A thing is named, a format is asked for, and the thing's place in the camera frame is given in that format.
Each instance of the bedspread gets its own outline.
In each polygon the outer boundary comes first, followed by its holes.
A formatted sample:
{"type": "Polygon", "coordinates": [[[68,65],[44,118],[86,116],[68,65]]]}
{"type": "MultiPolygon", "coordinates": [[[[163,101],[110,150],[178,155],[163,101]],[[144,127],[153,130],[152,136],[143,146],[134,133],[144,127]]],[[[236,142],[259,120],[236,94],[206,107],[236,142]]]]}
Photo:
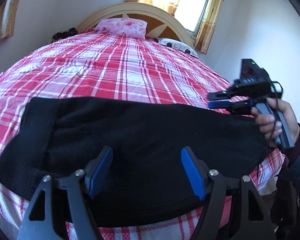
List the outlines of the bedspread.
{"type": "MultiPolygon", "coordinates": [[[[18,133],[32,97],[102,97],[207,108],[209,92],[230,83],[198,59],[181,51],[102,32],[85,32],[41,47],[0,74],[0,153],[18,133]]],[[[275,150],[250,174],[262,189],[283,163],[275,150]]],[[[19,228],[28,202],[0,184],[0,215],[19,228]]],[[[231,201],[225,201],[224,225],[231,201]]],[[[202,209],[153,225],[100,228],[104,239],[190,239],[202,209]]],[[[71,239],[75,230],[67,224],[71,239]]]]}

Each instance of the curved headboard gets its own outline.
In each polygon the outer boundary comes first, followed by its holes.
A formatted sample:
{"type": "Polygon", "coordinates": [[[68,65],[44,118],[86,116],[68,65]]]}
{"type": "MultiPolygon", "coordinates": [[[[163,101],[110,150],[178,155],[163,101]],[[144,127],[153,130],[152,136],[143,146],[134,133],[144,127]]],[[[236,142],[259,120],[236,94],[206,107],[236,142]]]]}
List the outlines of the curved headboard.
{"type": "Polygon", "coordinates": [[[126,2],[106,7],[88,17],[77,30],[80,33],[94,27],[102,19],[121,17],[146,21],[146,37],[171,38],[193,48],[191,38],[181,23],[167,12],[145,3],[126,2]]]}

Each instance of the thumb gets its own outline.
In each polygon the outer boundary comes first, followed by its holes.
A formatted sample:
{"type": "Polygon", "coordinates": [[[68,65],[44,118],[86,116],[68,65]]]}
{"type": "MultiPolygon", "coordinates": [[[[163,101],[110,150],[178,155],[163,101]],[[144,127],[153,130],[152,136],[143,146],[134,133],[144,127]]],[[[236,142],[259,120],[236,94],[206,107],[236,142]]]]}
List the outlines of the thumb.
{"type": "MultiPolygon", "coordinates": [[[[276,98],[267,98],[267,103],[269,104],[270,107],[272,107],[273,109],[276,109],[276,98]]],[[[281,112],[285,112],[288,107],[289,107],[289,103],[285,102],[281,99],[277,99],[277,103],[278,103],[278,110],[280,110],[281,112]]]]}

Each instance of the bed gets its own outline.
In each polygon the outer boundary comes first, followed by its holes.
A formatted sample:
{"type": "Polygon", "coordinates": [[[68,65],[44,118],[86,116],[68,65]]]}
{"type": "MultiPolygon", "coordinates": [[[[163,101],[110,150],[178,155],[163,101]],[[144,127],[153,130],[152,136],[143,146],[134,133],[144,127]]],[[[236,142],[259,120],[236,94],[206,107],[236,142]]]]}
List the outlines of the bed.
{"type": "MultiPolygon", "coordinates": [[[[0,74],[0,153],[18,133],[21,116],[32,97],[102,97],[156,104],[187,104],[207,108],[209,92],[229,85],[199,59],[153,38],[165,37],[193,47],[191,38],[171,15],[151,5],[123,3],[87,18],[76,36],[43,46],[0,74]],[[145,20],[146,40],[125,38],[91,28],[101,19],[145,20]]],[[[258,190],[279,170],[284,156],[275,150],[250,174],[258,190]]],[[[221,225],[227,222],[227,198],[221,225]]],[[[0,216],[19,228],[28,202],[0,184],[0,216]]],[[[100,228],[104,239],[190,239],[202,209],[152,225],[100,228]]],[[[71,239],[75,230],[67,224],[71,239]]]]}

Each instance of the maroon cuff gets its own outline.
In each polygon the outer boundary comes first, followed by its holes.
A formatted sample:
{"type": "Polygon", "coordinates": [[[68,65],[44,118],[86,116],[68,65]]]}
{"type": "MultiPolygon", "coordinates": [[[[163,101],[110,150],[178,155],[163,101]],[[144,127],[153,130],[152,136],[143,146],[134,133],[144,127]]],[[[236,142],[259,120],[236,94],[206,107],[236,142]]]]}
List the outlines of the maroon cuff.
{"type": "Polygon", "coordinates": [[[289,166],[292,166],[296,161],[297,157],[300,155],[300,133],[298,135],[297,141],[295,142],[295,147],[288,149],[284,152],[284,154],[288,157],[289,166]]]}

